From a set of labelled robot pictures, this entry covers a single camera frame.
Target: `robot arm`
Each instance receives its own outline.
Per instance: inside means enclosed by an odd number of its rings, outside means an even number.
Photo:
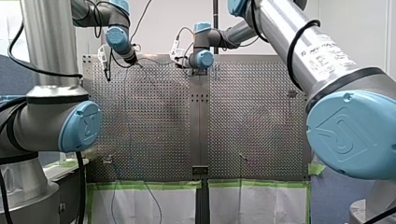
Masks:
[[[258,30],[308,97],[306,133],[321,160],[355,178],[396,178],[396,83],[381,69],[352,61],[299,6],[291,0],[229,0],[230,13],[245,21],[224,32],[195,25],[186,65],[207,68],[214,62],[210,47],[236,49]]]
[[[95,6],[85,0],[72,0],[73,23],[79,27],[108,26],[107,44],[128,64],[137,62],[129,41],[129,6],[127,2],[101,2]]]
[[[193,53],[184,57],[185,51],[177,49],[176,40],[171,50],[171,59],[185,68],[205,69],[214,62],[210,48],[237,49],[242,42],[256,36],[245,21],[241,21],[226,31],[211,28],[208,22],[198,22],[194,26]]]

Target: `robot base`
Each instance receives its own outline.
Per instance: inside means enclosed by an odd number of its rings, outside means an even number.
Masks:
[[[12,208],[10,213],[14,224],[59,224],[59,204],[59,187],[57,184],[49,183],[45,194],[23,202]],[[7,223],[4,211],[1,211],[0,223]]]

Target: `wire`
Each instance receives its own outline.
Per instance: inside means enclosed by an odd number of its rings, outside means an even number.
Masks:
[[[121,68],[130,68],[130,67],[132,67],[132,64],[122,65],[119,62],[117,62],[116,58],[114,57],[113,49],[110,50],[110,60],[111,59],[113,59],[113,61]]]
[[[293,40],[290,43],[289,51],[288,51],[288,56],[287,56],[287,62],[286,65],[288,67],[288,72],[289,72],[289,77],[291,81],[293,82],[294,86],[296,86],[300,91],[302,91],[302,88],[298,81],[295,78],[294,72],[293,72],[293,55],[294,55],[294,50],[296,48],[297,42],[300,40],[300,37],[304,34],[304,31],[311,28],[312,26],[320,26],[320,21],[318,20],[313,20],[309,21],[303,28],[301,28],[296,36],[293,38]]]
[[[85,198],[86,198],[86,184],[85,184],[85,168],[81,152],[76,152],[78,169],[79,169],[79,209],[78,209],[78,224],[84,223],[85,215]]]
[[[95,4],[91,0],[85,0],[85,1],[87,1],[87,2],[91,3],[91,5],[93,5],[93,18],[95,19],[96,25],[99,26],[99,34],[98,34],[98,31],[96,30],[97,26],[94,26],[95,37],[99,38],[100,35],[102,34],[102,27],[103,27],[103,24],[102,24],[102,16],[103,15],[102,15],[102,12],[98,8],[99,3]]]
[[[3,121],[3,123],[0,125],[0,133],[4,130],[6,127],[7,123],[11,120],[11,118],[24,106],[26,106],[26,101],[20,103],[19,105],[15,106],[7,115],[6,119]],[[1,106],[2,110],[5,110],[7,108],[10,108],[11,105],[8,106]],[[8,204],[8,198],[7,198],[7,188],[6,188],[6,183],[3,178],[3,174],[0,171],[0,188],[1,188],[1,196],[3,199],[3,208],[4,208],[4,214],[6,216],[6,221],[7,224],[13,224],[11,214],[9,213],[9,204]]]
[[[139,58],[139,61],[140,61],[140,60],[148,60],[148,61],[151,61],[151,62],[156,63],[156,64],[158,64],[158,65],[163,65],[163,66],[169,65],[169,64],[173,63],[173,62],[171,62],[171,63],[160,63],[160,62],[157,62],[157,61],[152,60],[152,59],[150,59],[150,58]]]
[[[143,183],[145,183],[146,188],[148,189],[149,194],[151,195],[151,197],[152,197],[152,199],[154,200],[154,202],[157,204],[158,211],[160,212],[160,223],[159,223],[159,224],[162,224],[162,223],[163,223],[163,210],[161,209],[161,206],[160,206],[160,204],[158,203],[157,198],[155,198],[154,194],[152,193],[151,189],[149,188],[148,183],[146,183],[146,181],[143,181]]]
[[[184,30],[189,31],[190,34],[194,35],[194,32],[189,27],[184,26],[178,31],[177,37],[179,37],[181,35],[181,32],[183,32]]]
[[[248,43],[248,44],[246,44],[246,45],[241,45],[241,46],[239,46],[239,48],[249,47],[250,45],[256,43],[256,41],[257,41],[258,39],[260,39],[260,38],[257,36],[257,38],[256,38],[255,40],[251,41],[250,43]]]
[[[256,31],[257,36],[263,40],[264,42],[269,43],[268,39],[265,38],[264,36],[262,36],[262,33],[260,32],[259,28],[257,27],[257,22],[256,22],[256,13],[255,13],[255,9],[256,9],[256,2],[255,0],[250,0],[250,6],[251,6],[251,17],[252,17],[252,21],[253,21],[253,27],[254,30]]]
[[[185,73],[185,67],[184,67],[184,62],[186,61],[186,55],[187,55],[187,52],[189,51],[189,49],[192,47],[192,45],[194,44],[194,42],[192,42],[192,43],[190,43],[190,45],[189,45],[189,47],[186,49],[186,52],[184,52],[184,55],[183,55],[183,60],[182,60],[182,62],[181,62],[181,70],[183,70],[183,72],[184,72],[184,74],[187,76],[188,74],[186,74]]]
[[[148,10],[148,8],[149,8],[149,5],[150,5],[151,1],[152,1],[152,0],[149,0],[148,3],[146,4],[145,10],[143,11],[143,14],[142,14],[142,16],[141,16],[140,19],[139,19],[139,22],[138,22],[137,25],[136,25],[136,29],[134,29],[134,33],[131,35],[130,42],[132,42],[132,39],[133,39],[134,36],[136,35],[137,30],[139,29],[140,23],[142,22],[143,18],[145,17],[146,12],[147,12],[147,10]]]
[[[131,25],[131,21],[129,20],[129,13],[126,10],[124,10],[122,7],[119,7],[119,6],[117,6],[117,5],[115,5],[115,4],[111,3],[111,2],[105,2],[105,1],[100,1],[100,2],[98,2],[96,4],[92,0],[85,0],[85,1],[90,3],[93,6],[93,18],[95,19],[95,22],[96,22],[96,26],[94,26],[94,31],[95,31],[95,37],[96,38],[100,37],[100,35],[102,34],[102,30],[103,30],[103,23],[102,23],[103,14],[99,10],[99,7],[98,7],[99,5],[108,4],[108,5],[113,6],[128,21],[128,26]]]
[[[116,198],[116,189],[117,189],[117,185],[119,184],[119,181],[116,181],[116,185],[114,186],[114,191],[113,191],[113,198],[111,199],[111,216],[113,217],[113,221],[115,224],[117,224],[117,220],[116,217],[114,216],[114,199]]]
[[[82,78],[81,74],[61,74],[61,73],[54,73],[54,72],[50,72],[50,71],[44,71],[38,68],[33,68],[32,66],[29,66],[27,64],[25,64],[25,62],[20,61],[19,59],[15,58],[14,55],[12,54],[12,49],[14,48],[15,43],[17,43],[17,40],[20,38],[21,33],[23,31],[23,22],[21,23],[21,27],[20,30],[17,32],[17,34],[15,35],[14,39],[11,41],[11,44],[8,46],[8,57],[14,62],[17,63],[18,65],[29,69],[31,71],[40,73],[40,74],[44,74],[47,76],[51,76],[51,77],[78,77],[78,78]]]
[[[372,219],[364,222],[364,224],[374,224],[374,223],[379,222],[380,220],[382,220],[386,217],[389,217],[393,214],[396,214],[396,207],[390,208],[388,211],[383,212],[376,217],[373,217]]]

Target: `perforated metal panel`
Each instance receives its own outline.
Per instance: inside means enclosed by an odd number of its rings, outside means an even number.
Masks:
[[[113,64],[110,83],[88,57],[84,87],[104,111],[89,181],[192,179],[193,165],[208,165],[209,178],[307,175],[304,94],[278,57],[218,55],[195,77],[172,64]]]
[[[113,63],[107,82],[99,62],[86,58],[88,89],[104,112],[91,182],[191,179],[188,78],[173,65],[141,65],[126,70]]]
[[[304,98],[276,57],[221,56],[210,73],[209,177],[303,179]]]

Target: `metal frame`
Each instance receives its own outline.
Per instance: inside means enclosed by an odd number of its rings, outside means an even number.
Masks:
[[[167,55],[141,55],[140,57],[149,57],[152,60],[159,61],[160,63],[170,62]],[[277,56],[254,56],[254,55],[215,55],[215,60],[217,63],[227,63],[227,62],[239,62],[239,63],[281,63]],[[92,79],[93,70],[92,64],[97,63],[97,60],[93,55],[86,55],[83,57],[84,61],[84,88],[88,92],[92,92]],[[209,126],[210,126],[210,106],[212,104],[212,95],[210,90],[211,75],[214,73],[216,65],[214,68],[210,68],[207,71],[184,71],[189,79],[189,90],[188,90],[188,100],[189,100],[189,123],[190,123],[190,155],[191,155],[191,180],[201,180],[202,188],[197,190],[196,193],[196,223],[210,223],[210,211],[209,211],[209,188],[208,179],[210,174],[209,164]],[[311,150],[306,141],[303,141],[303,161],[302,161],[302,173],[298,176],[254,176],[253,178],[258,179],[271,179],[271,180],[308,180],[307,164],[311,160]],[[225,178],[238,178],[244,177],[240,176],[229,176]],[[181,180],[172,178],[162,178],[162,179],[150,179],[156,181],[175,181]]]

